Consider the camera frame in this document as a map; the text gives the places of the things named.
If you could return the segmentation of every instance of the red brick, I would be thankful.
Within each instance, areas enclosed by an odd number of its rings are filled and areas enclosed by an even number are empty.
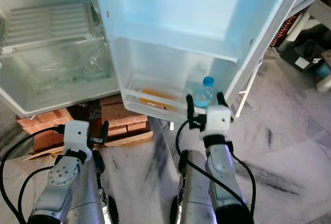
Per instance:
[[[126,126],[112,127],[108,129],[108,136],[121,135],[127,132]]]
[[[73,118],[71,116],[65,116],[65,117],[62,117],[62,118],[54,119],[52,121],[52,123],[54,123],[54,125],[55,124],[57,124],[57,125],[59,125],[59,124],[66,124],[68,121],[71,121],[71,120],[73,120]]]
[[[33,150],[42,152],[63,145],[63,134],[53,130],[42,132],[34,137]]]
[[[129,124],[129,125],[127,125],[127,128],[128,128],[128,132],[138,130],[138,129],[142,129],[142,128],[146,128],[146,122]]]
[[[115,103],[101,106],[101,119],[102,122],[109,121],[110,127],[116,127],[146,122],[147,116],[126,110],[122,103]]]
[[[103,105],[108,105],[108,104],[115,104],[115,103],[122,103],[122,96],[121,94],[117,94],[114,96],[109,96],[109,97],[105,97],[100,99],[100,106]]]
[[[64,109],[58,109],[54,110],[52,112],[44,113],[44,114],[38,114],[36,115],[32,120],[29,118],[21,119],[19,117],[16,117],[16,121],[22,126],[22,127],[28,127],[32,125],[37,125],[43,122],[52,121],[54,119],[62,118],[65,116],[70,116],[70,113],[66,108]]]

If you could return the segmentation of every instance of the refrigerator wall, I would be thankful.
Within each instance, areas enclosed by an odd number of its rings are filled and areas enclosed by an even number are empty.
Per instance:
[[[32,116],[119,92],[96,0],[0,0],[0,96]]]
[[[205,76],[231,104],[294,2],[99,0],[125,107],[182,122]]]

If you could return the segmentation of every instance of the water bottle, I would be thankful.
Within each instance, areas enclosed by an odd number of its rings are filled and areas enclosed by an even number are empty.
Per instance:
[[[193,103],[196,107],[206,109],[214,100],[214,78],[205,77],[203,85],[198,86],[193,93]]]

